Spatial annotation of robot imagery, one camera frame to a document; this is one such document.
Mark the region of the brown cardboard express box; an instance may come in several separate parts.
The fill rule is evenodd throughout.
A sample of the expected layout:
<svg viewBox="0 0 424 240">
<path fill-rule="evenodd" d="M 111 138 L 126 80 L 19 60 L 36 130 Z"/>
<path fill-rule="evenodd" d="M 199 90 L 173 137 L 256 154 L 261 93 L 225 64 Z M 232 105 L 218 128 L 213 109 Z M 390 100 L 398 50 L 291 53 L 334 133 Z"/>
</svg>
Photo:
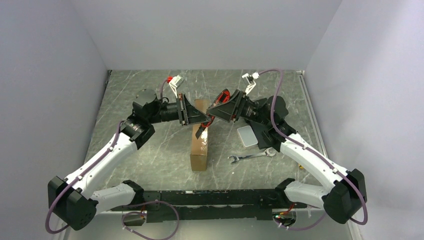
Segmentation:
<svg viewBox="0 0 424 240">
<path fill-rule="evenodd" d="M 192 127 L 190 165 L 193 172 L 203 172 L 207 170 L 208 158 L 208 129 L 206 128 L 199 137 L 196 137 L 201 124 L 194 124 Z"/>
</svg>

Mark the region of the red utility knife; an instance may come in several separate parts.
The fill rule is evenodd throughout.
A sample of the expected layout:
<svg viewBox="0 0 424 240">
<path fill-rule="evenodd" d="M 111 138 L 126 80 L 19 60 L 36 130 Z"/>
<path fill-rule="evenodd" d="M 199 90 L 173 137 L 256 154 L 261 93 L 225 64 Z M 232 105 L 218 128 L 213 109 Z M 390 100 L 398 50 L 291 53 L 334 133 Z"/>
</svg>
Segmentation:
<svg viewBox="0 0 424 240">
<path fill-rule="evenodd" d="M 211 104 L 211 107 L 215 107 L 216 105 L 226 103 L 231 97 L 230 91 L 225 88 L 221 91 L 221 93 L 215 98 L 213 103 Z M 201 123 L 197 132 L 195 133 L 196 139 L 199 139 L 202 133 L 208 128 L 215 120 L 215 116 L 210 115 L 209 113 L 206 114 L 208 117 L 210 117 L 209 122 Z"/>
</svg>

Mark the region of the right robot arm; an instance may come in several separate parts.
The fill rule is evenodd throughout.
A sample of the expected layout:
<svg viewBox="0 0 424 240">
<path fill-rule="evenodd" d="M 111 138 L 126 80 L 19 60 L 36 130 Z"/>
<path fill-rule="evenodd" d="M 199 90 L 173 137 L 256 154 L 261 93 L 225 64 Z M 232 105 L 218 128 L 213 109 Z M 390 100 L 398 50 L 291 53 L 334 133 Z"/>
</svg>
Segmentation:
<svg viewBox="0 0 424 240">
<path fill-rule="evenodd" d="M 364 174 L 348 170 L 313 148 L 285 120 L 286 103 L 281 96 L 251 100 L 236 90 L 228 100 L 213 103 L 207 114 L 226 122 L 243 118 L 266 127 L 262 136 L 276 151 L 290 157 L 308 171 L 320 186 L 301 183 L 293 178 L 284 180 L 275 194 L 276 203 L 287 208 L 302 203 L 325 211 L 335 222 L 352 221 L 365 225 L 368 221 L 367 190 Z"/>
</svg>

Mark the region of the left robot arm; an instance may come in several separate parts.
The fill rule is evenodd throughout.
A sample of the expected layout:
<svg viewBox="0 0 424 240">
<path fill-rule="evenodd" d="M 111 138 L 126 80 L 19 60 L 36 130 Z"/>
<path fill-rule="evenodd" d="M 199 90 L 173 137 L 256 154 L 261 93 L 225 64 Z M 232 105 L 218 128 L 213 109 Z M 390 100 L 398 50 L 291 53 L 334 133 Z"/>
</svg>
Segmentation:
<svg viewBox="0 0 424 240">
<path fill-rule="evenodd" d="M 155 133 L 154 124 L 179 121 L 182 126 L 207 123 L 210 117 L 190 103 L 180 93 L 175 102 L 159 98 L 152 89 L 140 90 L 127 119 L 118 123 L 115 133 L 106 145 L 84 165 L 65 178 L 55 176 L 47 185 L 48 213 L 45 229 L 58 234 L 64 228 L 53 230 L 50 219 L 53 214 L 67 227 L 80 230 L 99 213 L 127 206 L 139 209 L 145 202 L 144 189 L 132 180 L 103 190 L 97 187 L 117 165 L 138 151 Z"/>
</svg>

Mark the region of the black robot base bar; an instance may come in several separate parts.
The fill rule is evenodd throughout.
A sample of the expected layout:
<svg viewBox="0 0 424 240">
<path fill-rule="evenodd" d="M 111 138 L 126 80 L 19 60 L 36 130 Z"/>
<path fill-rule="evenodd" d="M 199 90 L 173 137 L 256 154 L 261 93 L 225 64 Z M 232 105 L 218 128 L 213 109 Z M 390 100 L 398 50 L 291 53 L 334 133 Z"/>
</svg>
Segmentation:
<svg viewBox="0 0 424 240">
<path fill-rule="evenodd" d="M 113 212 L 146 211 L 148 223 L 180 220 L 255 219 L 270 221 L 289 208 L 294 212 L 306 208 L 304 203 L 291 204 L 273 188 L 231 190 L 146 190 L 146 207 L 117 206 Z"/>
</svg>

